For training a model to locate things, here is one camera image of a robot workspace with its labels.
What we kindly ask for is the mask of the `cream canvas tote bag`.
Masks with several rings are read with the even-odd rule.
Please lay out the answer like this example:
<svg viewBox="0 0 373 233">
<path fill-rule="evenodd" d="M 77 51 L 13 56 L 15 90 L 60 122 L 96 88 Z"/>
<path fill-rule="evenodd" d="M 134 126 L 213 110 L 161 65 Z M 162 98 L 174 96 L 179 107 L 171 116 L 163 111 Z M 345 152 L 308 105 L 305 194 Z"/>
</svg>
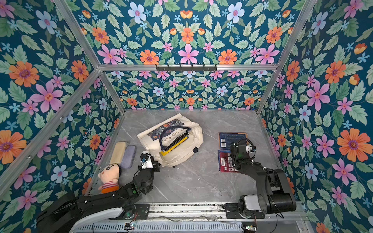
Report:
<svg viewBox="0 0 373 233">
<path fill-rule="evenodd" d="M 162 156 L 161 148 L 170 145 L 178 136 L 189 132 L 189 138 Z M 202 145 L 202 127 L 181 114 L 176 114 L 137 135 L 142 146 L 163 167 L 175 167 L 196 154 Z"/>
</svg>

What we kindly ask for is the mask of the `dark red stamp book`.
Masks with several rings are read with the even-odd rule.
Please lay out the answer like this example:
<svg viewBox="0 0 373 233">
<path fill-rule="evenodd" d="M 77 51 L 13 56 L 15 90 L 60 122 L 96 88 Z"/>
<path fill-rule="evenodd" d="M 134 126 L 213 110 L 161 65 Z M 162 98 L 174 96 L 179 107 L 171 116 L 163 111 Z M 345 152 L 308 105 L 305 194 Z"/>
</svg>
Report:
<svg viewBox="0 0 373 233">
<path fill-rule="evenodd" d="M 218 150 L 219 172 L 239 173 L 239 171 L 234 168 L 233 160 L 230 155 L 231 152 L 229 150 Z"/>
</svg>

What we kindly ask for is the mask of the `dark blue book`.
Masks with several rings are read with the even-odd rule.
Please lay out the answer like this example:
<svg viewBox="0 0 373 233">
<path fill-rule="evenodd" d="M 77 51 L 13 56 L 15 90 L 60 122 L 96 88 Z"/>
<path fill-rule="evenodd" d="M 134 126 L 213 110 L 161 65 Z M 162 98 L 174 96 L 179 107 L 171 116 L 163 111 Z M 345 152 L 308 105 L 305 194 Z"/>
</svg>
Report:
<svg viewBox="0 0 373 233">
<path fill-rule="evenodd" d="M 237 142 L 240 139 L 246 138 L 246 133 L 219 133 L 219 149 L 229 150 L 232 142 Z"/>
</svg>

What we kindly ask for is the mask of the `black spine book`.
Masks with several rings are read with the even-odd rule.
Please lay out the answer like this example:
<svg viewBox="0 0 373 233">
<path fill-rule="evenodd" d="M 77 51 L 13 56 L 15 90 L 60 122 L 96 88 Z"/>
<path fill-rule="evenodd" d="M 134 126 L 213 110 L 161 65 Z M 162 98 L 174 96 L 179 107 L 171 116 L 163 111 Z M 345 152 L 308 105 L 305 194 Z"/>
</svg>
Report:
<svg viewBox="0 0 373 233">
<path fill-rule="evenodd" d="M 180 139 L 180 138 L 183 138 L 183 137 L 185 137 L 185 136 L 188 136 L 188 135 L 189 135 L 189 132 L 185 132 L 185 133 L 182 134 L 181 136 L 178 136 L 178 137 L 177 137 L 173 142 L 175 142 L 176 140 L 178 140 L 178 139 Z"/>
</svg>

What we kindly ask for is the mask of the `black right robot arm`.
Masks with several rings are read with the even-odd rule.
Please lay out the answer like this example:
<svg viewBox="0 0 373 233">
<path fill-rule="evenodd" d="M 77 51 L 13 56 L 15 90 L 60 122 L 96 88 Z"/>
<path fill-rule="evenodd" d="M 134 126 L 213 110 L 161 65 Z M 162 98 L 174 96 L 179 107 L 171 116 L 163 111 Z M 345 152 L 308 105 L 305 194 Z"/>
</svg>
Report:
<svg viewBox="0 0 373 233">
<path fill-rule="evenodd" d="M 256 146 L 243 138 L 230 144 L 233 166 L 239 173 L 255 180 L 256 194 L 241 196 L 238 212 L 247 217 L 257 212 L 282 214 L 293 212 L 297 203 L 285 172 L 271 169 L 255 160 Z"/>
</svg>

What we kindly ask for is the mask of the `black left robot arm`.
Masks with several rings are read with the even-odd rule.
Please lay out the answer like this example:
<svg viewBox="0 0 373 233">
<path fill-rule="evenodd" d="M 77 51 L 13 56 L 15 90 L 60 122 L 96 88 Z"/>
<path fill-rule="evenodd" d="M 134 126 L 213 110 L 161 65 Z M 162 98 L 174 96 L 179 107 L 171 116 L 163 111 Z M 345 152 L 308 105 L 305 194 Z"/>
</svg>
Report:
<svg viewBox="0 0 373 233">
<path fill-rule="evenodd" d="M 37 231 L 68 233 L 80 221 L 117 218 L 152 190 L 156 172 L 160 172 L 160 165 L 152 162 L 150 168 L 141 169 L 130 183 L 116 191 L 79 197 L 68 193 L 42 211 L 37 218 Z"/>
</svg>

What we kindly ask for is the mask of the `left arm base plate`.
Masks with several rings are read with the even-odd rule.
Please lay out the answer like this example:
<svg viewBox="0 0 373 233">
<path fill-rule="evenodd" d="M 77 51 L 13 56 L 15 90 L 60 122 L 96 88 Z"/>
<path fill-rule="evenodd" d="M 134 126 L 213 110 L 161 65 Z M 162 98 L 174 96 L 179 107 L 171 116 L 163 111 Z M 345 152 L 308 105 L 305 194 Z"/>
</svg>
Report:
<svg viewBox="0 0 373 233">
<path fill-rule="evenodd" d="M 124 207 L 123 212 L 119 216 L 119 219 L 125 220 L 144 220 L 148 218 L 150 212 L 149 204 L 133 204 Z"/>
</svg>

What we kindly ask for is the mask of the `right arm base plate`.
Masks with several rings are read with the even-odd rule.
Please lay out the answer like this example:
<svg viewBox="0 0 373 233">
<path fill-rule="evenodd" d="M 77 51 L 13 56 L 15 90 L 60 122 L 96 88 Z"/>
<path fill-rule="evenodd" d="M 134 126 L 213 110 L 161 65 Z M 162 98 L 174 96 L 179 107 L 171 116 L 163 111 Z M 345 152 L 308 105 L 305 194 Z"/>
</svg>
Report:
<svg viewBox="0 0 373 233">
<path fill-rule="evenodd" d="M 265 215 L 258 210 L 247 210 L 244 204 L 225 203 L 222 205 L 227 219 L 264 219 Z"/>
</svg>

